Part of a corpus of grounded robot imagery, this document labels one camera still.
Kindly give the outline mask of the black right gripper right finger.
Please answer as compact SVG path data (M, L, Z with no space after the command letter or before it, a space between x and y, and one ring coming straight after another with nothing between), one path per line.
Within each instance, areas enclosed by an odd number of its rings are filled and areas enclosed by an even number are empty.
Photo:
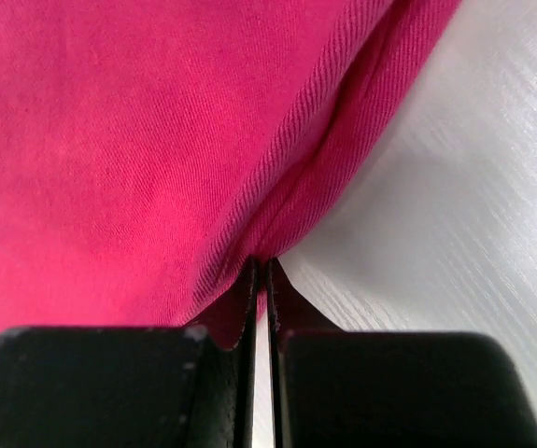
M512 359L461 331L346 331L266 267L278 447L537 447Z

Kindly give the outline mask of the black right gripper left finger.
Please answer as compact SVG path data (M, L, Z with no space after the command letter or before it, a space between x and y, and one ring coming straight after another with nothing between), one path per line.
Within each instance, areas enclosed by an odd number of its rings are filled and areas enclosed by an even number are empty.
M0 447L248 447L260 269L180 327L0 334Z

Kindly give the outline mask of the pink trousers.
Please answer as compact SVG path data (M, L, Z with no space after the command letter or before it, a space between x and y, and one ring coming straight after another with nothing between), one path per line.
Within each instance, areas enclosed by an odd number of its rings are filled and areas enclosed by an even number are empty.
M0 332L185 322L299 242L455 1L0 1Z

